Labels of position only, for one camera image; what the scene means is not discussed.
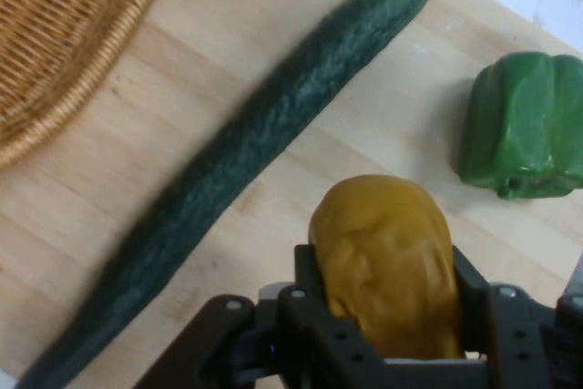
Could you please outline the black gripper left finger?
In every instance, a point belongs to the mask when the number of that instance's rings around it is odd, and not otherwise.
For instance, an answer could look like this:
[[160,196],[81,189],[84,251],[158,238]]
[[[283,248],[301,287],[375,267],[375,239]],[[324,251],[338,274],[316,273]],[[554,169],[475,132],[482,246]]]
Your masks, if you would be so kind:
[[296,246],[294,261],[294,283],[273,298],[207,301],[136,386],[252,388],[278,375],[290,388],[387,387],[374,349],[328,312],[314,247]]

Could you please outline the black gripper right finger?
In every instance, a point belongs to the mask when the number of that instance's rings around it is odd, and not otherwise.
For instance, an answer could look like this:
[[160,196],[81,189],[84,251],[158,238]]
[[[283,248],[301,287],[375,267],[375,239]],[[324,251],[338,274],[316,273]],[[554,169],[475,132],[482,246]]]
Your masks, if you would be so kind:
[[486,357],[492,388],[582,386],[581,264],[551,308],[509,283],[488,282],[453,248],[463,346]]

